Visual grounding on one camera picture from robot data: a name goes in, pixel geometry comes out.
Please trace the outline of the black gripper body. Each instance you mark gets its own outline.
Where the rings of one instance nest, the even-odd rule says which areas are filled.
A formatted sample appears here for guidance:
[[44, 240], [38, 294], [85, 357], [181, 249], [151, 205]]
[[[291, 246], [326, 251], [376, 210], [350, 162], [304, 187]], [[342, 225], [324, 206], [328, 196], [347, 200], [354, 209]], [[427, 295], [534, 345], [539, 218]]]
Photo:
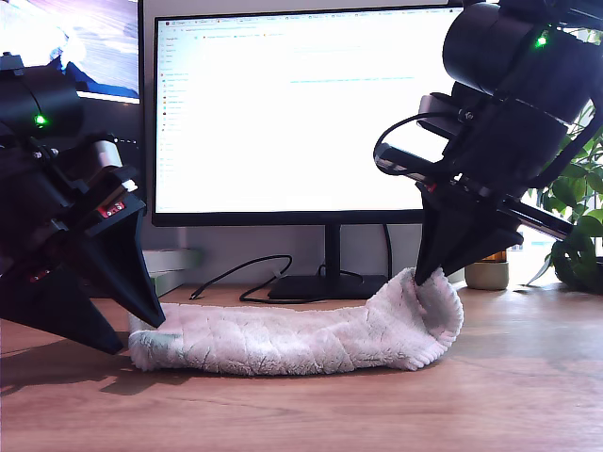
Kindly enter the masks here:
[[90, 180], [70, 175], [57, 162], [1, 166], [1, 277], [35, 275], [59, 266], [84, 277], [84, 234], [123, 210], [134, 195], [136, 171], [110, 164]]
[[[423, 98], [419, 113], [386, 129], [375, 145], [375, 165], [388, 175], [405, 176], [418, 184], [431, 187], [456, 184], [477, 206], [496, 208], [495, 224], [501, 215], [545, 234], [564, 238], [572, 227], [520, 201], [528, 191], [530, 180], [544, 165], [542, 157], [527, 153], [505, 128], [477, 137], [477, 109], [460, 108], [450, 98]], [[415, 121], [422, 128], [445, 138], [448, 144], [443, 157], [431, 162], [385, 142], [385, 138], [402, 125]]]

